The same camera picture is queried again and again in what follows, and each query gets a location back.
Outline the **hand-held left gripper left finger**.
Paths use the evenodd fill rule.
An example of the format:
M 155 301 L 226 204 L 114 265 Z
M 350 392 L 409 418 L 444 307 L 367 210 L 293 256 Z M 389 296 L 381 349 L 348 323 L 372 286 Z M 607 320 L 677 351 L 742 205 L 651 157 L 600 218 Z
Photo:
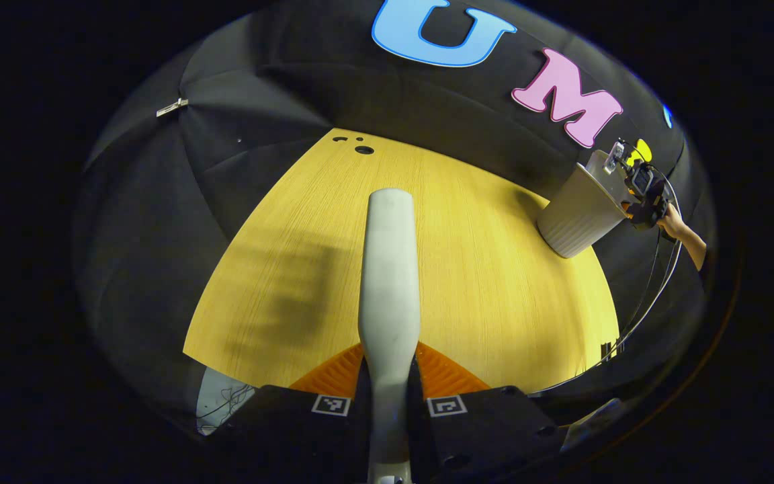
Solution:
M 355 392 L 361 344 L 288 387 L 264 385 L 216 432 L 216 454 L 237 480 L 352 480 L 362 426 Z

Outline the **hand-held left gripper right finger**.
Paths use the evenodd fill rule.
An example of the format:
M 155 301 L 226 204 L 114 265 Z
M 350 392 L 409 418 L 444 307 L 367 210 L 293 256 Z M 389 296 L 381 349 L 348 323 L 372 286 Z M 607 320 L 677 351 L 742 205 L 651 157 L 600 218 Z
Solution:
M 519 387 L 489 386 L 424 343 L 415 364 L 420 457 L 434 475 L 515 475 L 560 452 L 562 427 Z

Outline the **white ribbed garbage bin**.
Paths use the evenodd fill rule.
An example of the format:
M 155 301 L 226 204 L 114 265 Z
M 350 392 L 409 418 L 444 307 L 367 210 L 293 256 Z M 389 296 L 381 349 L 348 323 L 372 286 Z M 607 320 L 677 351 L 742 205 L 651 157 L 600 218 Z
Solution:
M 578 163 L 535 223 L 544 242 L 563 258 L 586 250 L 626 219 L 620 204 Z

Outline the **small white broom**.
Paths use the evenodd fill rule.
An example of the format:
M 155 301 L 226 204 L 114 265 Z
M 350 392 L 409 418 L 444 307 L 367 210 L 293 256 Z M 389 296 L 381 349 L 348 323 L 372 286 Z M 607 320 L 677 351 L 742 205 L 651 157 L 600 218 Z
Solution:
M 376 190 L 368 199 L 357 333 L 372 395 L 368 484 L 411 484 L 406 390 L 421 297 L 414 202 L 400 189 Z

